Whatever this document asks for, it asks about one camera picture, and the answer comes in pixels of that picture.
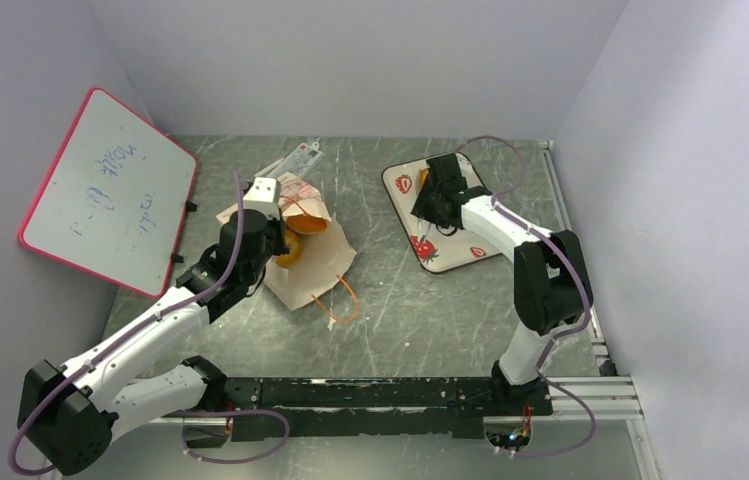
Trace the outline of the metal food tongs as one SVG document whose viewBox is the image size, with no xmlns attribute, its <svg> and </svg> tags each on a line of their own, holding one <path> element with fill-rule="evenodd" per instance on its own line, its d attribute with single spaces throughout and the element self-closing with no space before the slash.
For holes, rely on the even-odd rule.
<svg viewBox="0 0 749 480">
<path fill-rule="evenodd" d="M 430 228 L 431 228 L 431 224 L 429 221 L 423 218 L 417 219 L 417 241 L 415 243 L 415 248 L 417 251 L 425 251 L 427 249 L 426 240 L 427 240 L 427 235 L 429 234 Z"/>
</svg>

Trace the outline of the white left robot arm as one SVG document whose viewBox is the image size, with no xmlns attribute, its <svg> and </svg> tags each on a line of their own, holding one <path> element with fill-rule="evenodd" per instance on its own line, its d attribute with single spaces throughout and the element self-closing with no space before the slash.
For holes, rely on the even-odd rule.
<svg viewBox="0 0 749 480">
<path fill-rule="evenodd" d="M 74 475 L 117 438 L 159 417 L 231 410 L 226 376 L 201 356 L 149 380 L 135 377 L 251 295 L 271 257 L 286 252 L 284 230 L 277 204 L 246 204 L 140 317 L 59 366 L 43 360 L 32 367 L 23 380 L 9 468 L 26 477 Z"/>
</svg>

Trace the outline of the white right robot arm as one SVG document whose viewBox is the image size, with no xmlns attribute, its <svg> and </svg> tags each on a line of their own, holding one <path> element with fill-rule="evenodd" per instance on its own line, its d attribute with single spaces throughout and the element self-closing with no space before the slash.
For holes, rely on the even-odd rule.
<svg viewBox="0 0 749 480">
<path fill-rule="evenodd" d="M 498 412 L 515 413 L 528 399 L 526 384 L 543 376 L 557 342 L 590 322 L 594 299 L 580 240 L 571 230 L 554 232 L 525 220 L 483 185 L 470 187 L 455 153 L 429 158 L 426 166 L 411 214 L 475 234 L 513 265 L 520 325 L 494 366 L 502 379 L 491 385 L 489 398 Z"/>
</svg>

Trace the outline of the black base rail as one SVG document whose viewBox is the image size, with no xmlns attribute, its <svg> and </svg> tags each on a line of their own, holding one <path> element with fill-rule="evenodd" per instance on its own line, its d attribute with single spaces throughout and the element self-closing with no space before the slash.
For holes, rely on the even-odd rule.
<svg viewBox="0 0 749 480">
<path fill-rule="evenodd" d="M 234 442 L 294 437 L 445 434 L 482 439 L 497 417 L 549 416 L 548 386 L 488 377 L 248 378 L 214 385 L 186 415 L 231 418 Z"/>
</svg>

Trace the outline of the beige paper gift bag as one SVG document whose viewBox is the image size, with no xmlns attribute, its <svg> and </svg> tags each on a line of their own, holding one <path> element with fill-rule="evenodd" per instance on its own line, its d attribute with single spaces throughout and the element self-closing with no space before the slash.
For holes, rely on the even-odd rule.
<svg viewBox="0 0 749 480">
<path fill-rule="evenodd" d="M 333 219 L 318 189 L 292 174 L 277 179 L 280 183 L 279 200 L 282 220 L 294 215 L 313 215 L 329 222 L 323 233 L 299 235 L 303 251 L 297 262 L 280 268 L 274 256 L 266 265 L 261 285 L 290 311 L 316 304 L 332 322 L 349 322 L 358 312 L 358 299 L 345 275 L 352 265 L 356 251 L 350 246 L 338 221 Z M 252 183 L 244 183 L 237 195 L 243 201 Z M 218 214 L 223 226 L 234 212 L 243 212 L 243 204 L 236 203 Z"/>
</svg>

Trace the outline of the orange fake bread roll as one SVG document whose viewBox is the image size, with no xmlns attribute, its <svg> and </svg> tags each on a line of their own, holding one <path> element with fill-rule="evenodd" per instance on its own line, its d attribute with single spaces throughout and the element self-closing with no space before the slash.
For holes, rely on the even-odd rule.
<svg viewBox="0 0 749 480">
<path fill-rule="evenodd" d="M 275 263 L 280 268 L 288 268 L 299 260 L 302 255 L 303 245 L 297 233 L 290 229 L 284 232 L 284 242 L 287 252 L 275 257 Z"/>
</svg>

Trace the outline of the orange fake bread bun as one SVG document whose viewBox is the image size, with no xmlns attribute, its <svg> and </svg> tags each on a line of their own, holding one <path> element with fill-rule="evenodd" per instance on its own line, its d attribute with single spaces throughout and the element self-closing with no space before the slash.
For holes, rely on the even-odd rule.
<svg viewBox="0 0 749 480">
<path fill-rule="evenodd" d="M 313 215 L 294 215 L 285 218 L 288 229 L 298 235 L 312 236 L 327 230 L 329 222 L 322 217 Z"/>
</svg>

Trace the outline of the pink framed whiteboard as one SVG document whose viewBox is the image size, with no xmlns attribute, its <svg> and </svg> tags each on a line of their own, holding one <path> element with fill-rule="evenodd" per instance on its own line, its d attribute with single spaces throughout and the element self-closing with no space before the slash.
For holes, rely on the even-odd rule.
<svg viewBox="0 0 749 480">
<path fill-rule="evenodd" d="M 90 89 L 26 214 L 25 248 L 149 297 L 168 287 L 196 158 Z"/>
</svg>

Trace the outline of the orange fake donut bread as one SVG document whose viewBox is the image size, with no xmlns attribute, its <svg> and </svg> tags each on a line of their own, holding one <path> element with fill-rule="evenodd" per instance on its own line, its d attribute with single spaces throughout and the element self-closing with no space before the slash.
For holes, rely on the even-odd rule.
<svg viewBox="0 0 749 480">
<path fill-rule="evenodd" d="M 419 189 L 421 189 L 425 185 L 425 183 L 427 182 L 428 177 L 429 177 L 429 169 L 428 168 L 424 168 L 424 169 L 422 169 L 419 172 L 419 177 L 418 177 L 418 188 Z"/>
</svg>

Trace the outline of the strawberry print white tray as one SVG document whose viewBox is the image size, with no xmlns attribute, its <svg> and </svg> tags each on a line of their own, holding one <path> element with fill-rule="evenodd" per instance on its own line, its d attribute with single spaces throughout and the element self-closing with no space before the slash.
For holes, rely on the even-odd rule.
<svg viewBox="0 0 749 480">
<path fill-rule="evenodd" d="M 392 165 L 382 171 L 381 180 L 427 272 L 443 274 L 500 254 L 461 220 L 463 204 L 489 192 L 464 154 L 449 152 Z"/>
</svg>

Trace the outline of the clear plastic package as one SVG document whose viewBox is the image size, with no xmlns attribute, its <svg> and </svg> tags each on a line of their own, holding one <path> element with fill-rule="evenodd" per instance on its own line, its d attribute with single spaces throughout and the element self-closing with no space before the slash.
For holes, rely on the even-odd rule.
<svg viewBox="0 0 749 480">
<path fill-rule="evenodd" d="M 323 155 L 324 152 L 321 150 L 318 141 L 301 143 L 284 158 L 278 159 L 259 170 L 255 176 L 279 179 L 285 174 L 292 174 L 303 178 L 320 162 Z"/>
</svg>

